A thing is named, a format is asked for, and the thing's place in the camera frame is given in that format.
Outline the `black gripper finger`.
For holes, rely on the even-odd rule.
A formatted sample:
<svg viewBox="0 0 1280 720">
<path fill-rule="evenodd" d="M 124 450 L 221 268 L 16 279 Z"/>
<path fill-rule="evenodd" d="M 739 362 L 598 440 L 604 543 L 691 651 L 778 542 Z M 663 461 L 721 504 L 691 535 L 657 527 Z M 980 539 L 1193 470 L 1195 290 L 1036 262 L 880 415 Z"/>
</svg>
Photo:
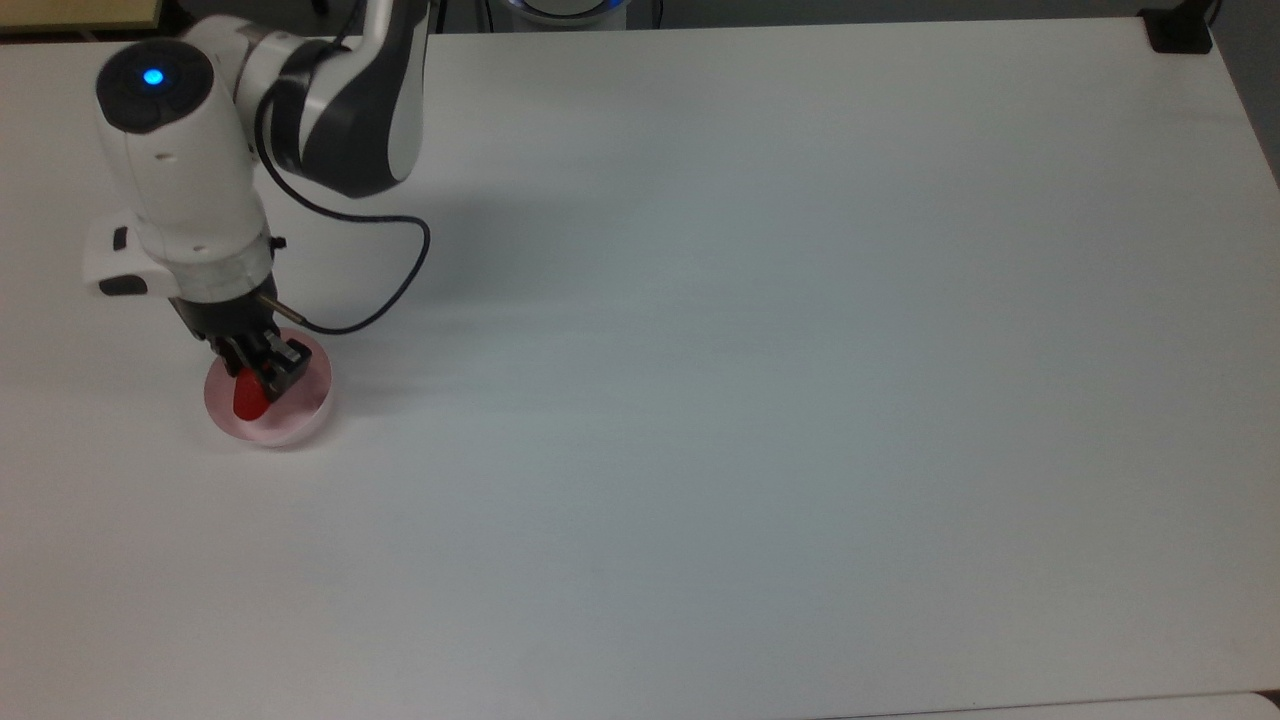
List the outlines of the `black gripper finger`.
<svg viewBox="0 0 1280 720">
<path fill-rule="evenodd" d="M 214 352 L 223 360 L 230 378 L 243 372 L 257 380 L 264 378 L 264 334 L 216 334 Z"/>
<path fill-rule="evenodd" d="M 260 386 L 268 404 L 280 400 L 306 373 L 312 350 L 300 340 L 282 334 L 265 334 L 260 359 Z"/>
</svg>

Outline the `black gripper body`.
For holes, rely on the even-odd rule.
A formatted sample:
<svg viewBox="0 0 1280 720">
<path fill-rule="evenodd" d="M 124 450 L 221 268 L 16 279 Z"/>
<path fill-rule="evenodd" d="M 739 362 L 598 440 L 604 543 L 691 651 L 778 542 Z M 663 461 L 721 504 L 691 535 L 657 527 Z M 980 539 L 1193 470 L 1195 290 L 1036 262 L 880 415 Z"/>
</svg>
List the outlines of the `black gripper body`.
<svg viewBox="0 0 1280 720">
<path fill-rule="evenodd" d="M 259 296 L 278 299 L 276 284 L 260 284 L 257 288 L 238 297 L 201 304 L 184 299 L 170 299 L 187 331 L 201 341 L 216 338 L 236 338 L 260 336 L 271 332 L 279 334 L 280 328 L 271 310 Z"/>
</svg>

